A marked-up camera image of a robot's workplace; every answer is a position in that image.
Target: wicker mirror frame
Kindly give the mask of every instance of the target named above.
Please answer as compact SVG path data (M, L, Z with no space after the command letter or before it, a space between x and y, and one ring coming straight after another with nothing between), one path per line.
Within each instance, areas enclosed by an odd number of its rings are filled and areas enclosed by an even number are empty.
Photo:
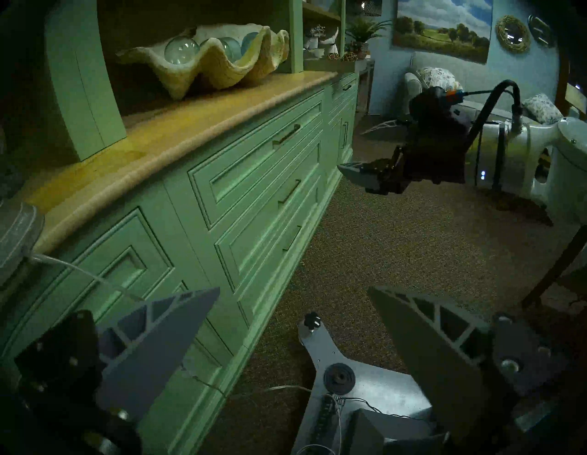
M510 23L516 24L516 26L520 29L520 32L522 33L522 41L520 43L512 44L508 41L508 34L505 31L505 29L507 25ZM530 48L530 32L528 28L525 26L525 24L514 16L503 16L495 24L495 31L497 33L497 38L500 40L501 45L510 52L522 53L526 52Z

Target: glass float ball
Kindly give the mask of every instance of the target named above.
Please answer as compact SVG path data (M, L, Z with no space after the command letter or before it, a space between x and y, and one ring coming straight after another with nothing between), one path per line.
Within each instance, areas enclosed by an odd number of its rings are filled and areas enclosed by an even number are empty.
M241 54L242 55L245 55L245 52L247 51L248 48L251 47L251 43L253 42L253 40L255 39L255 37L258 34L259 34L259 32L251 32L242 39L242 44L241 44Z
M231 38L230 36L225 36L223 38L220 38L220 41L224 45L224 52L226 53L226 57L228 57L228 60L231 63L240 60L240 58L242 57L241 45L238 43L236 39Z
M176 36L165 46L165 60L174 65L191 62L200 50L197 43L187 36Z

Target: landscape painting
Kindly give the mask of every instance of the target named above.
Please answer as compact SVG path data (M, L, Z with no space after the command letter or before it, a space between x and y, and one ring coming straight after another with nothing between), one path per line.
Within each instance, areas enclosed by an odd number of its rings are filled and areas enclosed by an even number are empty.
M393 44L487 63L493 0L398 0Z

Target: floral pillow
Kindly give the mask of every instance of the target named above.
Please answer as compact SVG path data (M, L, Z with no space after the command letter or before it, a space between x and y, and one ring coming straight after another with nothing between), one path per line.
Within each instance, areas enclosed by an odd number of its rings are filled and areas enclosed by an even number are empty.
M536 118L539 123L547 125L558 122L562 118L561 111L544 93L522 101L522 105Z
M446 92L449 90L462 90L463 87L454 75L444 68L431 68L425 66L416 71L421 83L426 87L442 87Z

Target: potted plant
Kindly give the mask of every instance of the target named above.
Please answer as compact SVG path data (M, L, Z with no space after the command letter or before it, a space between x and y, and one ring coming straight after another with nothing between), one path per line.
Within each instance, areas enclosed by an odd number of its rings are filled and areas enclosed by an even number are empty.
M356 43L356 51L359 59L364 59L367 55L369 45L367 41L371 38L378 38L381 35L378 31L385 30L392 24L392 21L375 22L364 17L356 18L346 28L346 34L349 35Z

